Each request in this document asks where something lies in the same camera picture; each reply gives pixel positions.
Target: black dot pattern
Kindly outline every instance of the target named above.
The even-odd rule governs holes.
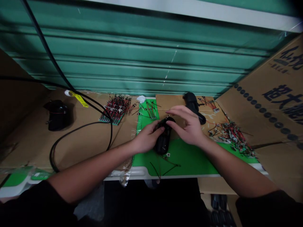
[[[266,111],[267,111],[266,108],[261,108],[261,109],[259,110],[259,112],[262,113],[262,114],[265,113]]]
[[[275,118],[275,117],[271,117],[271,118],[269,118],[268,119],[269,120],[269,122],[271,122],[271,123],[275,123],[275,122],[277,122],[277,118]]]
[[[281,133],[287,135],[287,134],[290,133],[290,129],[288,129],[288,128],[283,128],[283,129],[281,129]]]
[[[284,124],[281,123],[281,122],[275,123],[275,127],[276,127],[276,128],[282,128],[283,126],[284,126]]]
[[[297,141],[297,148],[299,148],[300,150],[303,150],[303,143],[300,143],[298,141],[298,136],[291,134],[290,129],[288,128],[284,128],[284,124],[281,122],[278,122],[278,119],[275,117],[271,116],[270,112],[267,112],[266,108],[261,108],[262,105],[260,103],[257,102],[257,100],[253,100],[252,96],[249,96],[249,93],[245,93],[245,90],[242,89],[242,87],[239,87],[239,84],[235,84],[234,88],[237,89],[237,91],[240,92],[241,95],[243,95],[244,98],[247,98],[247,101],[249,101],[252,105],[255,105],[256,109],[259,109],[259,112],[264,114],[263,116],[268,118],[269,122],[274,123],[274,126],[278,129],[280,129],[280,132],[284,135],[287,135],[287,139],[291,140],[291,141]]]
[[[294,135],[294,134],[288,134],[287,135],[287,138],[291,141],[294,141],[294,140],[297,140],[299,139],[297,135]]]
[[[270,113],[270,112],[266,112],[266,113],[264,114],[264,117],[266,117],[266,118],[271,117],[271,113]]]

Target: hand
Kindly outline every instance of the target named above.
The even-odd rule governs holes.
[[[153,123],[146,125],[141,132],[131,141],[134,147],[135,153],[145,153],[151,150],[158,139],[163,133],[164,127],[158,128],[155,131],[155,127],[160,121],[154,121]]]
[[[177,132],[177,134],[184,142],[199,146],[201,142],[205,140],[205,138],[207,138],[201,130],[201,125],[198,116],[187,107],[174,106],[170,110],[166,111],[166,113],[180,116],[185,120],[185,128],[181,128],[173,121],[166,122],[166,124],[168,124]]]

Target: person's right hand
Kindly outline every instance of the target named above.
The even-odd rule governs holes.
[[[168,124],[177,132],[177,134],[184,142],[199,146],[199,144],[207,138],[201,130],[198,116],[187,107],[174,106],[170,110],[166,111],[166,113],[180,116],[185,120],[185,128],[181,128],[173,121],[166,122],[166,124]]]

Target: pile of wires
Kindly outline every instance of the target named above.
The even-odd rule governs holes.
[[[234,151],[238,149],[240,154],[246,156],[247,158],[257,158],[254,150],[243,136],[243,133],[245,132],[242,132],[241,128],[237,126],[235,122],[231,121],[229,123],[218,123],[208,132],[210,133],[209,136],[212,137],[221,134],[221,136],[218,137],[219,139],[225,143],[229,143]]]
[[[142,106],[142,104],[139,102],[139,105],[142,106],[142,108],[140,107],[140,109],[145,110],[151,120],[156,120],[157,116],[156,116],[156,108],[155,108],[155,106],[158,106],[158,105],[154,104],[153,101],[150,104],[147,100],[145,101],[145,104],[146,104],[146,108],[144,108],[144,106]],[[143,115],[143,113],[138,113],[138,115],[141,115],[143,117],[147,117],[147,116]]]
[[[216,104],[213,100],[208,100],[205,96],[198,98],[198,100],[201,101],[201,106],[209,106],[215,113],[218,113],[220,111],[220,109],[216,107]]]
[[[110,119],[113,120],[113,125],[119,125],[124,114],[130,114],[135,105],[130,107],[131,98],[124,98],[124,96],[115,95],[114,98],[110,96],[110,100],[107,102],[106,111],[109,113],[110,118],[107,114],[102,114],[99,121],[110,123]]]

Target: person's left hand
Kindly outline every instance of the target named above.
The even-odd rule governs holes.
[[[153,123],[145,126],[141,132],[131,141],[134,147],[134,152],[145,153],[151,150],[158,139],[158,137],[163,133],[164,127],[158,128],[156,131],[155,127],[160,121],[154,121]]]

